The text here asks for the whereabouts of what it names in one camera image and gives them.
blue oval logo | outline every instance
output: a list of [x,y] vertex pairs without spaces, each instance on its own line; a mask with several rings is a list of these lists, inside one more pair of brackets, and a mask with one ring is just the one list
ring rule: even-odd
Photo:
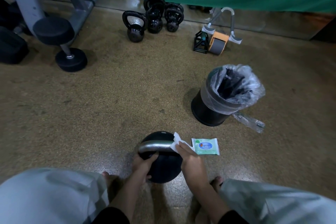
[[198,146],[203,150],[209,150],[212,148],[212,144],[208,142],[200,143]]

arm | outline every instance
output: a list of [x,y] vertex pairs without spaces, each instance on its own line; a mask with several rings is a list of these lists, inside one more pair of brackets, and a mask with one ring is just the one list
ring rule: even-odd
[[188,187],[212,222],[218,223],[230,209],[209,184],[203,159],[182,142],[176,150],[183,158],[181,169]]
[[135,156],[132,174],[128,177],[125,185],[120,189],[108,207],[120,209],[129,221],[132,220],[140,187],[146,182],[146,178],[150,178],[147,174],[152,166],[152,163],[158,158],[158,156],[159,154],[156,153],[146,160],[143,160],[138,154]]

finger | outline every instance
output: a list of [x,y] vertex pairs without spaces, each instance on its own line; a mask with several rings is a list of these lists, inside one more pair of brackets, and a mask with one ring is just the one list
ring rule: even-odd
[[175,147],[176,147],[177,152],[181,155],[183,159],[185,159],[186,157],[190,155],[190,153],[187,152],[185,149],[183,149],[179,144],[177,144]]
[[195,154],[195,152],[186,143],[179,141],[178,144],[182,149],[186,150],[189,154],[192,154],[192,155]]
[[154,154],[148,159],[148,161],[149,161],[150,163],[153,163],[154,161],[156,161],[156,159],[158,158],[158,156],[159,156],[159,152],[157,151],[156,153],[154,153]]

person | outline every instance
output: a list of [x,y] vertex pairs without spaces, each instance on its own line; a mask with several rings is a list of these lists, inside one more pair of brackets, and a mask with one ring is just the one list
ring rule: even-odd
[[[334,223],[336,202],[306,191],[273,184],[216,177],[208,183],[204,162],[182,142],[185,181],[202,208],[196,224]],[[158,153],[143,160],[136,155],[132,174],[109,202],[112,176],[53,168],[31,169],[0,185],[2,223],[105,224],[130,223],[142,184]]]

silver kettlebell handle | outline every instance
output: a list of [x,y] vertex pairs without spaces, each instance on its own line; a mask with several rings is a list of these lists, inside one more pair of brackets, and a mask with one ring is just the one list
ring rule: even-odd
[[170,148],[172,141],[166,140],[152,140],[142,142],[139,145],[138,153],[144,153],[148,151],[165,151],[165,152],[175,152],[172,148]]

